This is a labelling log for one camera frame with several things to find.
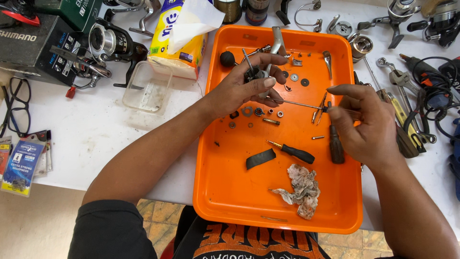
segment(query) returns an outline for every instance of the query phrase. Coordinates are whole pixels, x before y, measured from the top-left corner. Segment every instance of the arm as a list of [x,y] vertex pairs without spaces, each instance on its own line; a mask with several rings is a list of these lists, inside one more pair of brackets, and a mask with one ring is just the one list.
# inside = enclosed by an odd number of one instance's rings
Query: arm
[[[394,254],[460,258],[452,228],[399,153],[393,106],[381,102],[370,86],[339,85],[328,92],[345,95],[340,107],[332,108],[329,115],[344,150],[367,165],[375,177],[385,238]],[[354,127],[341,107],[361,109],[364,121]]]
[[[287,59],[275,54],[258,53],[251,57],[251,63],[262,68],[270,63],[283,65],[286,62]],[[236,66],[201,100],[120,151],[93,180],[82,205],[95,200],[124,200],[137,204],[213,120],[228,116],[250,100],[277,107],[277,103],[256,95],[269,90],[270,96],[281,99],[272,87],[276,81],[286,82],[282,71],[272,67],[270,75],[274,78],[244,84],[243,74],[248,69],[246,63]]]

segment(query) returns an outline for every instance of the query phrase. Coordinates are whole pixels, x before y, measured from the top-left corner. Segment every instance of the eyeglasses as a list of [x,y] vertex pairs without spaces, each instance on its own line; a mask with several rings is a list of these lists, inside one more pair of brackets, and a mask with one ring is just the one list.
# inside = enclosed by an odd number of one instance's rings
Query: eyeglasses
[[[6,126],[8,129],[16,132],[19,137],[25,137],[30,129],[30,113],[29,113],[29,101],[31,97],[30,85],[27,79],[21,79],[17,77],[12,77],[10,79],[10,94],[11,99],[8,96],[8,92],[5,86],[1,86],[3,94],[5,95],[6,102],[6,115],[3,120],[2,130],[0,137],[3,137],[5,133]],[[14,100],[18,101],[19,106],[24,107],[14,107]]]

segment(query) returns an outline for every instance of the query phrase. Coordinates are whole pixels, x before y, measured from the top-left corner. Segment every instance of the right hand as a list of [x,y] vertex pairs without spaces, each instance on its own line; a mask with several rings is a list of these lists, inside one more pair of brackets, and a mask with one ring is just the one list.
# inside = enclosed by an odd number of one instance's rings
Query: right hand
[[[343,95],[338,107],[328,109],[344,150],[371,170],[384,169],[399,162],[405,163],[396,143],[395,109],[380,101],[374,88],[366,85],[341,84],[327,91]],[[344,110],[360,110],[363,121],[353,126]]]

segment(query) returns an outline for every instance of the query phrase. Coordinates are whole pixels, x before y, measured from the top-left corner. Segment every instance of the green box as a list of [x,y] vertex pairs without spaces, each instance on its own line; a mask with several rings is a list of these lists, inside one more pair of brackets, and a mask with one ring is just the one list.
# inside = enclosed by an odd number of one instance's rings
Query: green box
[[37,12],[58,15],[75,31],[89,33],[102,0],[35,0]]

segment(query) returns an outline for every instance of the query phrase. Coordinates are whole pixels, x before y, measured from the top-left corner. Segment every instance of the left hand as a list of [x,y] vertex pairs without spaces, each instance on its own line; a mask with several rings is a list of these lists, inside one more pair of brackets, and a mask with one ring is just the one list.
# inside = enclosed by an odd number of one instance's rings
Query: left hand
[[268,96],[282,100],[278,92],[273,89],[273,86],[276,82],[285,84],[286,78],[281,69],[275,65],[284,65],[288,62],[288,59],[276,54],[257,53],[251,56],[249,60],[253,66],[259,65],[262,70],[265,70],[268,64],[272,64],[270,68],[270,76],[272,77],[252,80],[245,84],[243,75],[249,69],[249,65],[244,61],[235,66],[216,88],[203,97],[203,101],[208,103],[214,118],[229,115],[248,101],[256,101],[272,108],[282,104],[280,101],[262,99],[257,95],[268,90]]

